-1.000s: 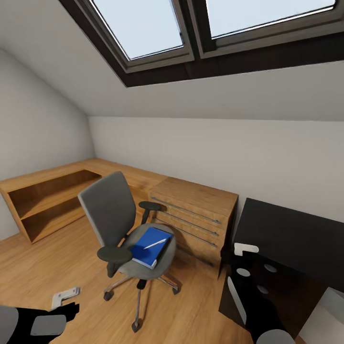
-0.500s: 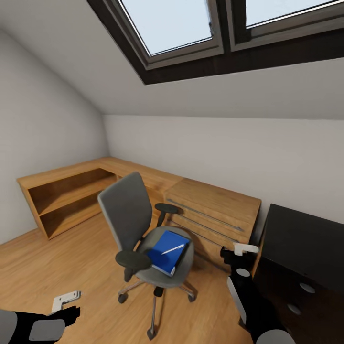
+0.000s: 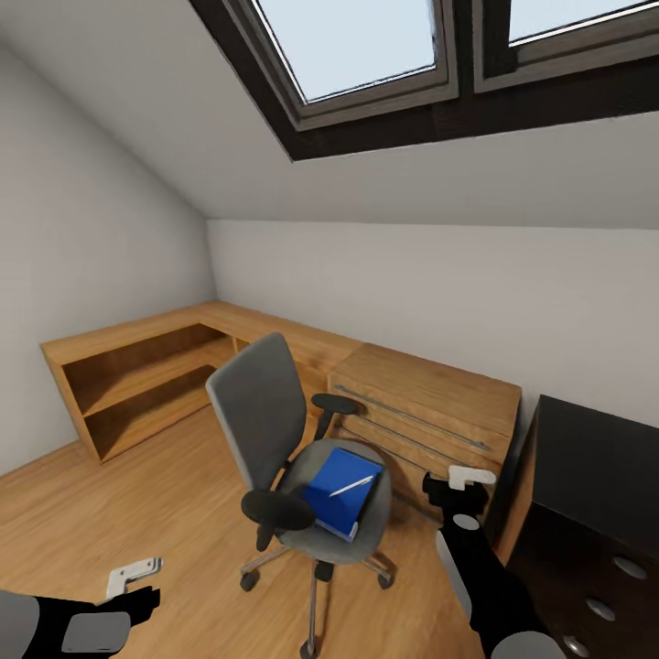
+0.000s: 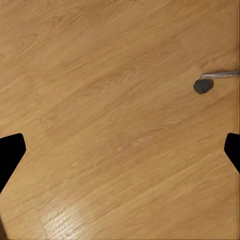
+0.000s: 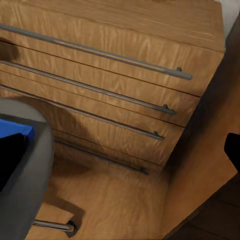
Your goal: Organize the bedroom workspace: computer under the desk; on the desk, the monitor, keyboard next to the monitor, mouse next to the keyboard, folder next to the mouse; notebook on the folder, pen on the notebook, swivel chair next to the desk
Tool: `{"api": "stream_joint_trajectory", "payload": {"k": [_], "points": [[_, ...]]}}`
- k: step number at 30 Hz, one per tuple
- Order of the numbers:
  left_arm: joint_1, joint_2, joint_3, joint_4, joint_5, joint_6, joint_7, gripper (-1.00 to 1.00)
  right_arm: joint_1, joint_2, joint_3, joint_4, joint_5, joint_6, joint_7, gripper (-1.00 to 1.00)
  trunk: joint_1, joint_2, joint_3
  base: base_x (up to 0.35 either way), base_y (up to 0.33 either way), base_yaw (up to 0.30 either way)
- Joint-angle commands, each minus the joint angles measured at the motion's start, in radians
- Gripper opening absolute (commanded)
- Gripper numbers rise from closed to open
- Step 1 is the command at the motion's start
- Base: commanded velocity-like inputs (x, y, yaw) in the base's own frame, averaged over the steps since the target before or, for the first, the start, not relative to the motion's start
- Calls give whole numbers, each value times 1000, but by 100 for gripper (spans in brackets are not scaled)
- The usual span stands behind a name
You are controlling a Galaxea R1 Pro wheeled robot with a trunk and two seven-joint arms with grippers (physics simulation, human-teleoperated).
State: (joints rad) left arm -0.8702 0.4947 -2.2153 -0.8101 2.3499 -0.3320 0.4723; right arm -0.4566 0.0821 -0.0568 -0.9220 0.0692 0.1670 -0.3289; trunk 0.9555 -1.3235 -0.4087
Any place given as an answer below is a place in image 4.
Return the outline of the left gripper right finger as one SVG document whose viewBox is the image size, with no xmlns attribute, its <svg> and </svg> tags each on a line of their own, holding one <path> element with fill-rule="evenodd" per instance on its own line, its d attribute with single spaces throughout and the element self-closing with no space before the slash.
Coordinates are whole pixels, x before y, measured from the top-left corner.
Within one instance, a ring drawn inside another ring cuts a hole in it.
<svg viewBox="0 0 240 240">
<path fill-rule="evenodd" d="M 228 133 L 224 151 L 240 173 L 240 135 L 235 133 Z"/>
</svg>

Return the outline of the swivel chair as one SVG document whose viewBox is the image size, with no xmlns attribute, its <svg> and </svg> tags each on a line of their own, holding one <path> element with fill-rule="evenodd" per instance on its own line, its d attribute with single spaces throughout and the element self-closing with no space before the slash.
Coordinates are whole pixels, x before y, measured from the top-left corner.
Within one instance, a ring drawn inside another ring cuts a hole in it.
<svg viewBox="0 0 240 240">
<path fill-rule="evenodd" d="M 212 85 L 208 79 L 224 79 L 224 78 L 240 78 L 240 71 L 204 73 L 202 74 L 200 79 L 196 81 L 194 89 L 200 95 L 205 94 L 212 88 Z"/>
</svg>

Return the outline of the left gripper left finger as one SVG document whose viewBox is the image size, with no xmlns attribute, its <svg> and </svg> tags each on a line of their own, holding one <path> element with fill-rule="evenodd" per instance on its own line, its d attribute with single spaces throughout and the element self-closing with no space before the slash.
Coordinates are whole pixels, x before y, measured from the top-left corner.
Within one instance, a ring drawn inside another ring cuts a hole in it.
<svg viewBox="0 0 240 240">
<path fill-rule="evenodd" d="M 0 138 L 0 193 L 26 152 L 21 133 Z"/>
</svg>

